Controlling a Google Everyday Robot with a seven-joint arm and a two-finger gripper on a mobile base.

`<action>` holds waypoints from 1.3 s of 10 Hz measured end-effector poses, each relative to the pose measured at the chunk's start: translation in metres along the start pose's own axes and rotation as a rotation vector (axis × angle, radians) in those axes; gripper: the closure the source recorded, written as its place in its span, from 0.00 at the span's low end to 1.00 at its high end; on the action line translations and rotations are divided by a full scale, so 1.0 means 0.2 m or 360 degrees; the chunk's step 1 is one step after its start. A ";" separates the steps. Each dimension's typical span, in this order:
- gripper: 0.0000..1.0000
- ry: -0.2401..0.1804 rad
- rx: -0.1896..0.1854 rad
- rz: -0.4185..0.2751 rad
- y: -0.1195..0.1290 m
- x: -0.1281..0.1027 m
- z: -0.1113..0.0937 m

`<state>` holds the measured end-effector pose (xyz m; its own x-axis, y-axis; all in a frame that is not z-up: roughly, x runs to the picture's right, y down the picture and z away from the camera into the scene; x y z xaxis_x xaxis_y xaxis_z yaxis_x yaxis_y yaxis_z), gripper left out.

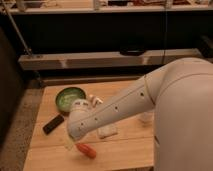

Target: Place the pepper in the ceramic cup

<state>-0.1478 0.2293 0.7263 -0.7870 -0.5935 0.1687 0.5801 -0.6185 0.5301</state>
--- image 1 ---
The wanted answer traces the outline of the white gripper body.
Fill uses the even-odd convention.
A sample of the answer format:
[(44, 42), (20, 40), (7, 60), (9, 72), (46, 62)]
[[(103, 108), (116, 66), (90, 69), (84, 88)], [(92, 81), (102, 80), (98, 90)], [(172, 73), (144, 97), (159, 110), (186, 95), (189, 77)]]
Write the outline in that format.
[(77, 99), (75, 100), (71, 107), (69, 113), (69, 119), (74, 120), (83, 115), (86, 115), (91, 109), (91, 103), (86, 99)]

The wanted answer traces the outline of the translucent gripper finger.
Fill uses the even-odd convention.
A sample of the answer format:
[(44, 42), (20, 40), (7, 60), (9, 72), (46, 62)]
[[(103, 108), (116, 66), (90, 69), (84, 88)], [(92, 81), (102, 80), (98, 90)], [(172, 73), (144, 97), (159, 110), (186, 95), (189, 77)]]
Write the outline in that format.
[(67, 135), (65, 138), (65, 148), (67, 150), (71, 150), (74, 146), (75, 146), (74, 139), (71, 136)]

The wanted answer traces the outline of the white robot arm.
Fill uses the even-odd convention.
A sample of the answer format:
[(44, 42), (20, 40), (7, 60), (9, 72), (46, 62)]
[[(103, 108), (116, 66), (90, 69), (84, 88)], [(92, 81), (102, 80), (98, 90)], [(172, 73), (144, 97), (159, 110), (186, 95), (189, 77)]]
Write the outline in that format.
[(67, 132), (80, 140), (122, 119), (154, 112), (154, 171), (213, 171), (213, 63), (170, 62), (91, 110), (73, 107)]

